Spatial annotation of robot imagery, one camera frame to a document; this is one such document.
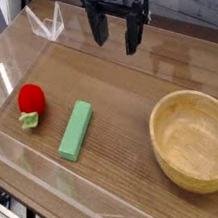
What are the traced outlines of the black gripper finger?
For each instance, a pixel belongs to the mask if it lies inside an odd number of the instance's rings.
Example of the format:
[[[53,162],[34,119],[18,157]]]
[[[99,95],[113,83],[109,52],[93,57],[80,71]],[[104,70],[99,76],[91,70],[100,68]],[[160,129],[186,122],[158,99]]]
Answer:
[[[132,13],[126,17],[127,29],[125,33],[126,53],[130,56],[135,54],[136,49],[142,41],[143,22],[139,14]]]
[[[97,5],[91,3],[86,4],[88,22],[93,33],[93,38],[96,43],[101,47],[109,38],[109,31],[107,26],[107,17],[100,11]]]

